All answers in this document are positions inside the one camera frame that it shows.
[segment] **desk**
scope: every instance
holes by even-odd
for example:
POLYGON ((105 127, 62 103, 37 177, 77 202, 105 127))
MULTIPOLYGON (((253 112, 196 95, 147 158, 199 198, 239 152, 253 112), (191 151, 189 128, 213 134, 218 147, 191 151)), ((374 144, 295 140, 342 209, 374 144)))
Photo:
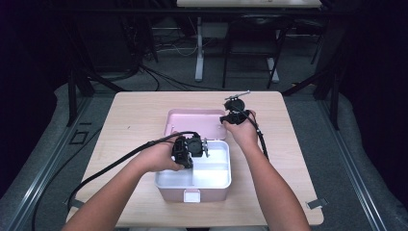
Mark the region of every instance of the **desk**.
MULTIPOLYGON (((319 8, 319 0, 177 0, 177 7, 183 8, 319 8)), ((202 49, 202 22, 197 19, 197 64, 195 67, 195 81, 203 79, 204 51, 202 49)), ((273 67, 273 59, 267 59, 268 67, 273 67)), ((279 83, 277 71, 272 76, 273 83, 279 83)))
MULTIPOLYGON (((121 92, 115 97, 84 179, 134 148, 164 135, 167 113, 176 108, 222 109, 224 98, 238 92, 121 92)), ((317 199, 283 97, 276 91, 254 91, 242 96, 247 109, 256 111, 265 135, 270 161, 299 199, 311 225, 323 222, 321 209, 305 202, 317 199)), ((245 157, 228 133, 232 183, 225 201, 176 203, 163 200, 154 184, 155 173, 145 174, 117 226, 208 227, 267 225, 255 194, 245 157)), ((106 184, 122 164, 85 185, 76 196, 87 201, 106 184)), ((72 208, 68 218, 75 212, 72 208)))

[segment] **table leg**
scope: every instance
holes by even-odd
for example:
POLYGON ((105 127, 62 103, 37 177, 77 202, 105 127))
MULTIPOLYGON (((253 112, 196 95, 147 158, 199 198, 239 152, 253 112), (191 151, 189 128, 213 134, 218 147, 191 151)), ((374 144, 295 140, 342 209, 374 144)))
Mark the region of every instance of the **table leg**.
POLYGON ((204 51, 201 17, 197 18, 197 65, 195 67, 195 82, 203 81, 204 51))

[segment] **black metal bar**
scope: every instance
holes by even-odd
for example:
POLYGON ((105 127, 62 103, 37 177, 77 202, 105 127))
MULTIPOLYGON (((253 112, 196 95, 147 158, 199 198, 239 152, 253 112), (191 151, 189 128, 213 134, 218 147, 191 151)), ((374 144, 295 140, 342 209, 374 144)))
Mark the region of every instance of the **black metal bar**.
POLYGON ((49 9, 60 14, 104 13, 130 14, 132 16, 231 16, 245 13, 273 13, 294 17, 349 17, 353 12, 305 11, 297 8, 175 8, 175 9, 49 9))

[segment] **plastic container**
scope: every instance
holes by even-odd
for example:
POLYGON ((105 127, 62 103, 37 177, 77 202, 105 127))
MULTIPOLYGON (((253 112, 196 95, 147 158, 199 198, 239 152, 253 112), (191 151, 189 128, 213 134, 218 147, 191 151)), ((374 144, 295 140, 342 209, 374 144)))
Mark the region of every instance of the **plastic container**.
POLYGON ((231 164, 226 130, 220 124, 222 110, 174 109, 168 113, 165 136, 173 131, 193 131, 207 138, 207 158, 192 158, 194 167, 156 172, 155 184, 164 200, 211 202, 226 199, 231 185, 231 164))

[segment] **person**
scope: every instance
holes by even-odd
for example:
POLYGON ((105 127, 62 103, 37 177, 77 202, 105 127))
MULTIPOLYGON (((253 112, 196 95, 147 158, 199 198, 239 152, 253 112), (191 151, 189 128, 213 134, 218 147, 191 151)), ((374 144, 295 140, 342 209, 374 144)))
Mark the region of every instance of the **person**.
MULTIPOLYGON (((250 118, 254 120, 255 116, 255 112, 252 112, 250 118)), ((310 230, 293 191, 259 147, 258 135, 250 121, 247 119, 240 125, 224 121, 223 125, 232 134, 247 160, 269 229, 310 230)), ((92 196, 66 223, 63 230, 114 230, 127 201, 146 172, 165 169, 177 171, 183 168, 171 160, 175 140, 176 137, 144 149, 92 196)))

